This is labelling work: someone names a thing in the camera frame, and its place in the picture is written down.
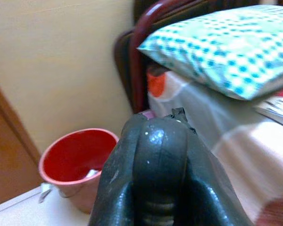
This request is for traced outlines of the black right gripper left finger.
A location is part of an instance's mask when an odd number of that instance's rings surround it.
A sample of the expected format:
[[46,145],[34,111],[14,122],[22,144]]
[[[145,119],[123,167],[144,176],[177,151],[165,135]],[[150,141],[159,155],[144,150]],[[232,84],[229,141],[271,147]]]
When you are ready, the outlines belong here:
[[141,127],[147,117],[133,115],[102,168],[88,226],[133,226],[133,159]]

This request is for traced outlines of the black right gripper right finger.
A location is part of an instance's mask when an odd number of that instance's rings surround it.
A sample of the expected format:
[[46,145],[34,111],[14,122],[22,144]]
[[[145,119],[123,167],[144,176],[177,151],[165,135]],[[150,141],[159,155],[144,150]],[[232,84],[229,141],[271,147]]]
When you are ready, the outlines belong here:
[[222,164],[188,123],[184,109],[169,118],[187,127],[187,165],[174,226],[253,226]]

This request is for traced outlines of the dark round broom handle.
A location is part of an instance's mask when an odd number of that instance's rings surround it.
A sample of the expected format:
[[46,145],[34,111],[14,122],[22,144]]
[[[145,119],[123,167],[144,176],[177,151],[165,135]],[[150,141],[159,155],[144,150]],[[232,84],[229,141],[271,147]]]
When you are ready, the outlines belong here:
[[134,224],[173,226],[187,163],[187,127],[171,118],[146,121],[133,161]]

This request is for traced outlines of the white crumpled paper scrap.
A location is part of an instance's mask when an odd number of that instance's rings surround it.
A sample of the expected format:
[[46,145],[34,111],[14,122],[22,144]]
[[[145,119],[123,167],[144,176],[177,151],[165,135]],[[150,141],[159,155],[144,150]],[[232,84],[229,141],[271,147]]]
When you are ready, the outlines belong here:
[[88,173],[85,175],[84,179],[90,180],[96,178],[101,175],[101,170],[99,169],[90,169]]

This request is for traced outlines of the red plastic waste bin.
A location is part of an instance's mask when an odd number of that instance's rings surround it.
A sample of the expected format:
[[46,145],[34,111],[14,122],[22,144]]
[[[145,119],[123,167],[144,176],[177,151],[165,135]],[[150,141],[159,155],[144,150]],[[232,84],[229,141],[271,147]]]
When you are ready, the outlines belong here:
[[45,150],[39,161],[39,174],[58,189],[61,197],[89,214],[101,175],[90,180],[84,177],[90,169],[102,171],[118,141],[113,132],[100,128],[71,132]]

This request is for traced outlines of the white and orange bed sheet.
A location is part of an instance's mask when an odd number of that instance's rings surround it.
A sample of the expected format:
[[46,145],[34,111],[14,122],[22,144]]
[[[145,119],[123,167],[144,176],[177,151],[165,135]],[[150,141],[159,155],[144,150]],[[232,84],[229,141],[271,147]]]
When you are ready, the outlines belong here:
[[147,71],[156,116],[182,107],[222,163],[256,226],[283,226],[283,125],[258,114],[254,101],[226,97],[166,68]]

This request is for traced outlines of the printed magazine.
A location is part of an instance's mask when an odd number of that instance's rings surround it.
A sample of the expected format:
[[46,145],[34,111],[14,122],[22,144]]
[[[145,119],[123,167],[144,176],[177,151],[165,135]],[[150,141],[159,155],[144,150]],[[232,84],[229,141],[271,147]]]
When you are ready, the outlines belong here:
[[259,114],[283,125],[283,89],[257,104],[254,109]]

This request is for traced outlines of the brown wooden door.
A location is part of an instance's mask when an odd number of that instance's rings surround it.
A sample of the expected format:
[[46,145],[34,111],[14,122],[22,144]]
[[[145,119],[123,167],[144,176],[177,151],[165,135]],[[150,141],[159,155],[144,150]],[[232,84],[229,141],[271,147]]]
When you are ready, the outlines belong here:
[[0,204],[40,185],[40,154],[0,90]]

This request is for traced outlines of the dark red wooden headboard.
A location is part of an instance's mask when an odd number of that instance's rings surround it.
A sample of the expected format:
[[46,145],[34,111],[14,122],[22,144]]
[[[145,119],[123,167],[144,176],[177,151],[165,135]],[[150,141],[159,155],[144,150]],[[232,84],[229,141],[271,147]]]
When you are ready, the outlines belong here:
[[[283,6],[283,0],[274,1],[272,5]],[[116,66],[132,110],[137,113],[149,106],[147,71],[151,67],[169,69],[138,50],[150,34],[183,20],[255,5],[265,4],[263,0],[134,0],[134,28],[118,38],[114,49]]]

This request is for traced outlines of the teal checked white pillow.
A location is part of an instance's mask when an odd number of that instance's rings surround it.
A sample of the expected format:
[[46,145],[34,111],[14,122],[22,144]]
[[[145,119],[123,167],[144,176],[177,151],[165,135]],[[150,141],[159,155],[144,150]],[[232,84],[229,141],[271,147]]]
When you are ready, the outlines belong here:
[[283,87],[283,6],[183,20],[156,30],[138,50],[228,97],[252,100]]

